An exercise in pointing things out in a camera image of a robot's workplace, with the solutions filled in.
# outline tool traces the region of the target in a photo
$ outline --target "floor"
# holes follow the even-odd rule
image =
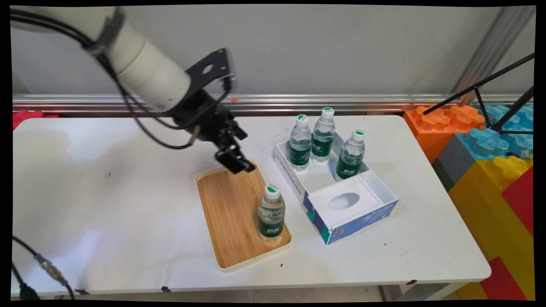
[[[55,296],[43,297],[42,299],[69,299],[69,297]],[[382,301],[379,287],[377,286],[171,293],[90,294],[76,295],[76,299],[202,303],[332,303]],[[459,299],[457,293],[453,293],[444,300],[457,299]],[[11,300],[19,300],[19,298],[12,297]]]

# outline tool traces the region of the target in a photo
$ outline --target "black cable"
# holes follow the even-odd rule
[[[53,25],[45,23],[45,22],[40,22],[40,21],[36,21],[36,20],[28,19],[28,18],[17,17],[17,16],[10,16],[10,20],[17,21],[17,22],[22,22],[22,23],[28,23],[30,25],[40,26],[40,27],[44,27],[44,28],[48,28],[48,29],[60,32],[60,33],[62,33],[64,35],[67,35],[67,36],[75,39],[76,41],[82,43],[82,41],[80,41],[80,38],[77,37],[74,33],[70,33],[70,32],[68,32],[68,31],[66,31],[66,30],[64,30],[62,28],[58,28],[56,26],[53,26]]]
[[[83,34],[82,32],[80,32],[78,29],[64,23],[64,22],[60,22],[58,20],[55,20],[53,18],[49,18],[47,16],[43,16],[43,15],[39,15],[39,14],[35,14],[35,13],[31,13],[31,12],[28,12],[28,11],[23,11],[23,10],[18,10],[18,9],[9,9],[9,14],[10,15],[20,15],[20,16],[24,16],[24,17],[29,17],[31,19],[36,19],[36,20],[39,20],[39,21],[44,21],[44,22],[48,22],[52,25],[56,25],[57,28],[65,28],[65,29],[68,29],[69,31],[72,31],[74,32],[79,38],[81,38],[82,40],[85,41],[85,47],[88,47],[88,46],[91,46],[93,44],[93,41],[88,37],[86,36],[85,34]]]
[[[21,15],[21,16],[24,16],[24,17],[27,17],[27,18],[17,17],[17,16],[13,16],[13,15]],[[52,29],[54,31],[60,32],[62,34],[65,34],[65,35],[75,39],[84,48],[87,47],[87,46],[90,46],[93,43],[92,40],[89,39],[89,37],[85,36],[83,33],[76,30],[75,28],[73,28],[73,27],[71,27],[71,26],[69,26],[69,25],[67,25],[65,23],[62,23],[60,21],[57,21],[57,20],[54,20],[54,19],[51,19],[51,18],[48,18],[48,17],[45,17],[45,16],[41,16],[41,15],[38,15],[38,14],[29,13],[29,12],[25,12],[25,11],[20,11],[20,10],[16,10],[16,9],[10,9],[10,19],[14,20],[14,21],[18,21],[18,22],[28,23],[28,24],[31,24],[31,25],[42,26],[42,27],[49,28],[49,29]],[[159,145],[162,145],[162,146],[170,148],[170,149],[180,150],[180,149],[188,148],[188,147],[190,147],[192,145],[190,143],[185,144],[185,145],[181,145],[181,146],[170,145],[170,144],[162,142],[161,140],[156,138],[150,131],[148,131],[146,129],[146,127],[138,119],[138,117],[137,117],[135,111],[133,110],[133,108],[131,107],[129,101],[127,101],[127,96],[130,97],[131,100],[133,100],[137,104],[138,107],[145,110],[148,114],[153,115],[153,113],[146,110],[134,97],[132,97],[128,93],[127,90],[125,90],[125,88],[123,88],[123,86],[118,81],[117,76],[116,76],[110,62],[108,61],[108,59],[104,55],[101,55],[101,56],[97,57],[97,60],[99,61],[101,66],[106,70],[106,73],[116,83],[116,85],[117,85],[118,89],[120,90],[120,93],[121,93],[121,95],[123,97],[123,100],[125,101],[125,103],[127,105],[127,108],[129,109],[131,115],[135,119],[137,125],[142,129],[142,131],[144,133],[146,133],[151,139],[153,139]],[[195,116],[192,120],[190,120],[190,122],[188,122],[184,126],[170,125],[170,124],[162,121],[161,119],[155,117],[155,115],[152,118],[154,118],[159,123],[163,124],[164,126],[166,126],[168,128],[171,128],[171,129],[176,129],[176,130],[186,129],[189,126],[191,126],[192,124],[194,124],[197,120],[199,120],[199,118],[202,115],[204,115],[207,111],[209,111],[212,107],[214,107],[215,105],[217,105],[218,103],[220,103],[221,101],[223,101],[226,98],[226,96],[229,94],[230,89],[231,89],[230,80],[225,80],[224,81],[224,89],[226,90],[225,93],[222,94],[218,100],[216,100],[211,105],[209,105],[207,108],[205,108],[205,110],[200,112],[197,116]]]
[[[15,278],[17,279],[17,282],[19,285],[24,284],[23,279],[21,278],[21,275],[19,275],[19,271],[17,271],[17,268],[15,267],[15,264],[13,263],[13,260],[11,261],[11,271],[13,272],[13,275],[15,275]]]
[[[72,288],[70,288],[68,284],[67,284],[67,290],[68,290],[68,294],[70,294],[70,299],[76,299],[74,297],[74,292],[72,292]]]
[[[19,243],[22,247],[26,248],[27,251],[29,251],[32,256],[36,256],[38,253],[36,253],[30,246],[28,246],[25,242],[21,241],[18,237],[11,235],[13,241]]]

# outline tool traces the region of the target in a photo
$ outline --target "white cardboard box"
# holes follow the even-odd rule
[[[310,160],[302,172],[295,172],[290,167],[287,141],[277,144],[274,149],[275,163],[326,244],[389,216],[398,202],[365,163],[360,165],[357,175],[336,182],[334,174],[343,143],[335,134],[328,161]]]

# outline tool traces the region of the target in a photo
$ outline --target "black mounting bracket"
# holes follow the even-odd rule
[[[188,92],[182,98],[183,101],[193,96],[210,82],[231,74],[227,49],[218,49],[207,55],[201,61],[188,68],[186,73],[192,78],[192,82],[189,85]]]

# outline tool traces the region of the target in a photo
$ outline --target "red foam block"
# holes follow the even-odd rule
[[[533,167],[502,192],[519,220],[533,233]]]
[[[500,257],[489,262],[491,276],[480,282],[489,299],[527,300]]]
[[[58,115],[45,115],[42,111],[21,111],[13,114],[13,130],[17,128],[24,120],[42,117],[59,117]]]

